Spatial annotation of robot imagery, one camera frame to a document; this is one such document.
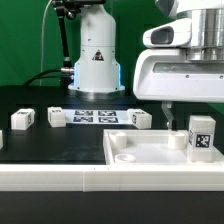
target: white platform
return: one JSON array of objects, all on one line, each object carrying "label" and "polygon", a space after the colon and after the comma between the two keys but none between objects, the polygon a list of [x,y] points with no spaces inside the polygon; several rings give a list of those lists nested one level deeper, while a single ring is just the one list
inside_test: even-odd
[{"label": "white platform", "polygon": [[[110,165],[0,165],[0,191],[224,191],[218,150],[216,162],[192,163],[185,150],[167,147],[168,131],[125,130],[127,147],[116,151],[112,131],[104,132]],[[117,153],[133,153],[136,163],[115,164]]]}]

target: white cube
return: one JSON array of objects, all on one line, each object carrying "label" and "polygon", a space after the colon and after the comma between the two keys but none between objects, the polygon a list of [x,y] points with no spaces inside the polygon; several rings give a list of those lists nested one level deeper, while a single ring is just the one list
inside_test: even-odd
[{"label": "white cube", "polygon": [[3,147],[3,136],[2,131],[0,131],[0,149]]},{"label": "white cube", "polygon": [[143,110],[133,111],[132,123],[138,129],[147,129],[152,126],[152,115]]},{"label": "white cube", "polygon": [[209,116],[191,116],[187,154],[191,161],[212,162],[216,121]]},{"label": "white cube", "polygon": [[48,121],[51,127],[65,127],[66,116],[61,107],[49,107],[48,108]]},{"label": "white cube", "polygon": [[26,130],[34,123],[35,111],[33,109],[20,109],[11,116],[13,130]]}]

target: white block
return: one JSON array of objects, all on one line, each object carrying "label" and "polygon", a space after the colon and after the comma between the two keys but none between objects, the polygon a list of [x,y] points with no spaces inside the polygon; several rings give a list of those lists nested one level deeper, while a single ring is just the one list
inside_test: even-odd
[{"label": "white block", "polygon": [[209,116],[191,116],[187,155],[191,161],[212,162],[216,121]]},{"label": "white block", "polygon": [[34,123],[35,111],[33,109],[20,109],[11,116],[13,130],[26,130]]},{"label": "white block", "polygon": [[143,110],[134,111],[132,115],[132,123],[138,129],[147,129],[152,126],[152,115]]},{"label": "white block", "polygon": [[3,136],[2,131],[0,131],[0,149],[3,147]]},{"label": "white block", "polygon": [[65,127],[66,116],[61,107],[49,107],[48,108],[48,121],[53,128]]},{"label": "white block", "polygon": [[188,140],[188,134],[181,131],[173,131],[169,134],[168,137],[168,147],[170,149],[186,149],[187,146],[187,140]]},{"label": "white block", "polygon": [[112,147],[114,149],[125,149],[127,145],[127,135],[122,131],[115,131],[109,134]]}]

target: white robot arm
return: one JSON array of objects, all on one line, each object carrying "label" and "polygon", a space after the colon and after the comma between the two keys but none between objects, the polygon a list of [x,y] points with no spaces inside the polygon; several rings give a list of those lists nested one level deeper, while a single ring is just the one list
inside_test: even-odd
[{"label": "white robot arm", "polygon": [[156,0],[176,21],[148,30],[138,58],[139,99],[224,102],[224,1]]}]

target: white cable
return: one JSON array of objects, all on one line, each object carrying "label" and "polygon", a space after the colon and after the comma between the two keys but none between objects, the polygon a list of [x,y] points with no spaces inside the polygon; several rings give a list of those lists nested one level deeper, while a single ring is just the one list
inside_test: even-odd
[{"label": "white cable", "polygon": [[41,72],[43,72],[44,68],[44,37],[45,37],[45,25],[46,25],[46,17],[47,17],[47,12],[48,9],[51,5],[52,0],[50,0],[45,8],[44,11],[44,16],[43,16],[43,21],[42,21],[42,31],[41,31]]}]

